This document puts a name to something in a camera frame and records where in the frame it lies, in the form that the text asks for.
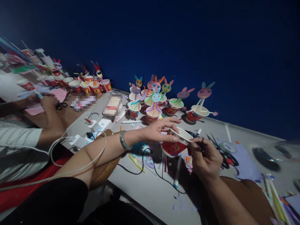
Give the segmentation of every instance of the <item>white cable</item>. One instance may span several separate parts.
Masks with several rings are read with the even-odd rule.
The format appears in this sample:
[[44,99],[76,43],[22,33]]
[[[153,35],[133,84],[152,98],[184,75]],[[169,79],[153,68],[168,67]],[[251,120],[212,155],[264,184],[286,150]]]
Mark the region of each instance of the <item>white cable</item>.
[[0,188],[0,192],[2,191],[7,191],[7,190],[11,190],[11,189],[15,189],[15,188],[21,188],[21,187],[27,187],[27,186],[30,186],[30,185],[34,185],[34,184],[38,184],[38,183],[42,183],[42,182],[45,182],[45,181],[48,181],[48,180],[52,180],[52,179],[55,179],[55,178],[58,178],[58,177],[61,177],[61,176],[64,176],[64,175],[68,175],[70,173],[74,173],[74,172],[78,172],[82,169],[85,169],[86,167],[90,166],[96,159],[98,159],[98,157],[100,157],[103,153],[103,151],[105,150],[105,147],[106,147],[106,141],[107,141],[107,137],[106,137],[106,133],[104,133],[105,135],[105,145],[104,145],[104,148],[102,149],[102,151],[99,153],[99,155],[97,155],[96,158],[94,158],[89,164],[87,164],[86,166],[80,168],[80,169],[77,169],[77,170],[73,170],[73,171],[70,171],[70,172],[66,172],[66,173],[62,173],[62,174],[58,174],[56,176],[53,176],[53,177],[49,177],[49,178],[46,178],[46,179],[43,179],[43,180],[40,180],[40,181],[36,181],[36,182],[32,182],[32,183],[27,183],[27,184],[19,184],[19,185],[14,185],[14,186],[10,186],[10,187],[5,187],[5,188]]
[[26,146],[26,145],[5,145],[5,144],[0,144],[0,146],[5,146],[5,147],[20,147],[20,148],[31,148],[31,149],[36,150],[36,151],[38,151],[38,152],[43,152],[43,153],[46,153],[47,155],[49,155],[49,153],[46,152],[46,151],[39,150],[39,149],[37,149],[37,148],[35,148],[35,147]]
[[[72,124],[66,129],[66,131],[63,133],[63,135],[62,135],[59,139],[57,139],[57,140],[54,142],[55,144],[53,143],[54,145],[53,145],[53,144],[51,145],[52,148],[50,147],[49,153],[50,153],[50,151],[52,151],[52,149],[57,145],[57,143],[58,143],[61,139],[67,138],[67,137],[63,137],[63,136],[65,135],[65,133],[66,133],[66,132],[74,125],[74,124],[76,124],[77,122],[79,122],[79,121],[81,121],[81,120],[75,121],[74,123],[72,123]],[[64,175],[68,175],[68,174],[70,174],[70,173],[74,173],[74,172],[80,171],[80,170],[82,170],[82,169],[85,169],[86,167],[88,167],[89,165],[91,165],[98,157],[100,157],[100,156],[102,155],[103,151],[105,150],[107,137],[106,137],[106,133],[104,133],[104,135],[105,135],[105,145],[104,145],[104,148],[103,148],[102,151],[97,155],[97,157],[94,158],[94,159],[93,159],[89,164],[87,164],[86,166],[84,166],[84,167],[82,167],[82,168],[80,168],[80,169],[77,169],[77,170],[73,170],[73,171],[70,171],[70,172],[63,173],[63,174],[58,174],[58,175],[56,175],[56,176],[52,176],[52,177],[49,177],[49,178],[46,178],[46,179],[43,179],[43,180],[40,180],[40,181],[31,182],[31,183],[27,183],[27,184],[19,184],[19,185],[14,185],[14,186],[9,186],[9,187],[0,188],[0,192],[2,192],[2,191],[7,191],[7,190],[12,190],[12,189],[15,189],[15,188],[21,188],[21,187],[27,187],[27,186],[35,185],[35,184],[38,184],[38,183],[42,183],[42,182],[44,182],[44,181],[52,180],[52,179],[55,179],[55,178],[58,178],[58,177],[61,177],[61,176],[64,176]],[[22,146],[22,145],[12,145],[12,146],[14,146],[14,147],[24,147],[24,146]],[[34,149],[34,150],[36,150],[36,151],[38,151],[38,152],[44,152],[44,153],[47,153],[47,155],[49,154],[48,152],[39,150],[39,149],[34,148],[34,147],[29,147],[29,146],[28,146],[28,148],[32,148],[32,149]]]

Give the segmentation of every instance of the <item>pink paper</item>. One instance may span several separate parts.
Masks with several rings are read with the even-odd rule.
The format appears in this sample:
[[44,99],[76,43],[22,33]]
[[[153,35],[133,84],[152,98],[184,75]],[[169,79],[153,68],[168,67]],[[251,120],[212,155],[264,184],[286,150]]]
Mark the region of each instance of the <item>pink paper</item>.
[[[61,88],[54,89],[50,91],[50,93],[54,94],[55,97],[59,100],[59,102],[63,102],[67,95],[67,92]],[[43,107],[38,106],[34,108],[25,109],[25,111],[28,112],[30,115],[35,116],[37,114],[43,113],[44,109]]]

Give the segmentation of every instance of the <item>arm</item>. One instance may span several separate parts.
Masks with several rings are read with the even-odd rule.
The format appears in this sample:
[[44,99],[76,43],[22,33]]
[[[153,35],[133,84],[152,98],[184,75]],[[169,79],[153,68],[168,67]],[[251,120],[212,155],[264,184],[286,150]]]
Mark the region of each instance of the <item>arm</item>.
[[47,126],[42,130],[37,146],[50,145],[59,139],[66,131],[62,119],[57,113],[56,106],[59,103],[57,98],[52,96],[44,96],[41,99],[41,105],[47,116]]
[[[41,92],[42,95],[52,95],[46,92]],[[0,117],[8,116],[12,113],[16,113],[22,109],[27,108],[28,106],[39,103],[39,97],[37,94],[32,94],[27,96],[24,99],[17,100],[14,102],[7,102],[0,104]]]
[[[173,130],[178,131],[173,122],[180,123],[181,121],[174,118],[165,118],[163,120],[156,121],[155,123],[149,125],[146,128],[126,131],[124,133],[124,140],[128,146],[133,146],[141,141],[178,142],[178,138],[174,138],[174,136],[172,135],[161,135],[161,131],[166,131],[165,127],[172,128]],[[55,175],[67,173],[69,171],[77,170],[86,166],[95,157],[97,157],[97,155],[102,151],[104,146],[105,138],[93,141],[86,147],[82,148],[74,156],[72,156],[72,158]],[[89,167],[83,170],[62,177],[78,178],[84,181],[89,188],[94,169],[115,159],[116,157],[123,154],[125,151],[126,150],[123,148],[120,142],[119,134],[108,136],[105,150],[98,160],[96,160],[93,164],[91,164]]]
[[[202,138],[191,141],[201,143]],[[203,182],[217,219],[221,225],[258,224],[240,203],[229,187],[219,177],[223,157],[209,140],[203,143],[205,156],[196,143],[192,143],[189,152],[193,157],[193,171]]]

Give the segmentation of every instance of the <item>woman's left hand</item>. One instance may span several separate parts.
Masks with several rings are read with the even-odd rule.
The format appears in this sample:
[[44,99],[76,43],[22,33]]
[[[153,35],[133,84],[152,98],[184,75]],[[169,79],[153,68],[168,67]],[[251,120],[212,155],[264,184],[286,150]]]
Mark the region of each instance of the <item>woman's left hand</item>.
[[174,137],[173,135],[161,134],[161,132],[168,132],[169,129],[167,128],[171,128],[176,133],[178,133],[178,129],[175,123],[179,124],[181,123],[181,121],[175,118],[164,118],[162,120],[155,121],[148,127],[139,129],[138,131],[141,132],[141,139],[145,142],[178,142],[179,139]]

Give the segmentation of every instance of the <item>purple paper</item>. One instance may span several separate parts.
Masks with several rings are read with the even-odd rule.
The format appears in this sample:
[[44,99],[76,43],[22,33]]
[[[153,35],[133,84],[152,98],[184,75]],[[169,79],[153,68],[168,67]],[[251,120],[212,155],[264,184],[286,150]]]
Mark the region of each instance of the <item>purple paper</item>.
[[240,144],[234,145],[237,147],[237,152],[231,152],[231,154],[239,163],[239,166],[236,166],[236,169],[238,170],[238,175],[236,178],[241,180],[248,179],[254,182],[257,180],[263,180],[262,174],[257,169],[255,163],[244,146]]
[[285,200],[294,208],[296,213],[300,215],[300,195],[286,197]]

